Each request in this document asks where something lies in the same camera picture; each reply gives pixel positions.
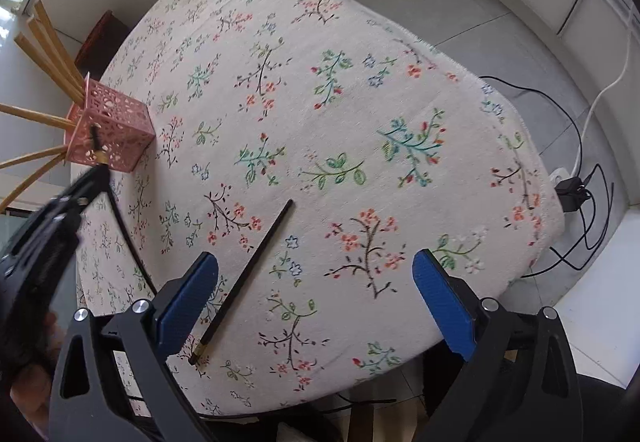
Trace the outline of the person's left hand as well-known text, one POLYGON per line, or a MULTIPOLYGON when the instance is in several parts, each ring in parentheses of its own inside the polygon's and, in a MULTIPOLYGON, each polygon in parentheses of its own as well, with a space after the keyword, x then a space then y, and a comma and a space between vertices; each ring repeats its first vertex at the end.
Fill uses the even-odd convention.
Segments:
POLYGON ((51 378, 39 365, 29 365, 11 388, 15 406, 44 440, 48 438, 51 378))

